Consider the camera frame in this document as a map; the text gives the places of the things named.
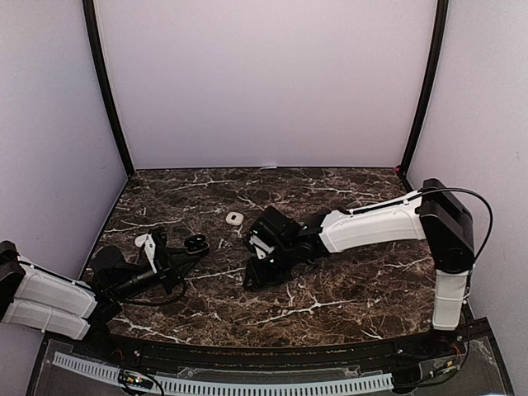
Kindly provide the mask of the black earbud case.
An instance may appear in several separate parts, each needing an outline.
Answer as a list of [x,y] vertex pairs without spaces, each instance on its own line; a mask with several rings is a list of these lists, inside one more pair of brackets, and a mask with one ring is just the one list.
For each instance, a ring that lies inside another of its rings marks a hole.
[[210,245],[207,237],[203,234],[194,234],[186,238],[184,248],[189,255],[206,256],[210,251]]

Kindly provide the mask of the white oval charging case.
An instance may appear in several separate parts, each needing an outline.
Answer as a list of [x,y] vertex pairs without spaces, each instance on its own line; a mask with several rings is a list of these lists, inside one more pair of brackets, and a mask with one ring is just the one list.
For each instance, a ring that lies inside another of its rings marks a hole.
[[139,236],[134,240],[134,245],[135,245],[137,248],[141,248],[143,245],[146,244],[146,242],[149,240],[149,238],[150,238],[150,234],[149,234],[149,233],[145,233],[145,234],[139,235]]

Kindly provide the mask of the small white charging case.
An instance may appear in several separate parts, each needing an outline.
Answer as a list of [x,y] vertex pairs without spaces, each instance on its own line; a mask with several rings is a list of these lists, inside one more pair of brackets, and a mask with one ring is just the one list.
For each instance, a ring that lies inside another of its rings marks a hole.
[[238,212],[229,212],[226,216],[226,223],[233,225],[233,226],[239,226],[243,223],[244,216]]

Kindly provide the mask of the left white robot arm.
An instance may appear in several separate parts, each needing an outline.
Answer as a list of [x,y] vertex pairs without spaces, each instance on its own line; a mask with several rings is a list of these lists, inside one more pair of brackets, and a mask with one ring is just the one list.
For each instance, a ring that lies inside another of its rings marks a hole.
[[116,340],[102,329],[123,305],[157,308],[186,293],[185,276],[210,245],[202,235],[182,248],[167,247],[157,234],[139,238],[144,264],[128,263],[116,246],[104,247],[90,261],[89,282],[69,279],[28,262],[10,241],[1,243],[1,320],[54,332],[84,346],[99,360],[116,353]]

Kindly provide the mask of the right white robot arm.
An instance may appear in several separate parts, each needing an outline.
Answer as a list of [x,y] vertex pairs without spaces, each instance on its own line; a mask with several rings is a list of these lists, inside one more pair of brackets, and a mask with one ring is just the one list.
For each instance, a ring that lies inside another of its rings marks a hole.
[[301,264],[355,248],[403,241],[427,243],[436,273],[431,326],[421,350],[437,358],[453,343],[460,323],[470,278],[483,252],[474,241],[474,217],[458,195],[472,196],[485,207],[488,201],[475,191],[445,186],[436,178],[403,196],[355,209],[313,214],[303,222],[266,207],[250,226],[243,244],[249,251],[243,287],[260,290],[286,282]]

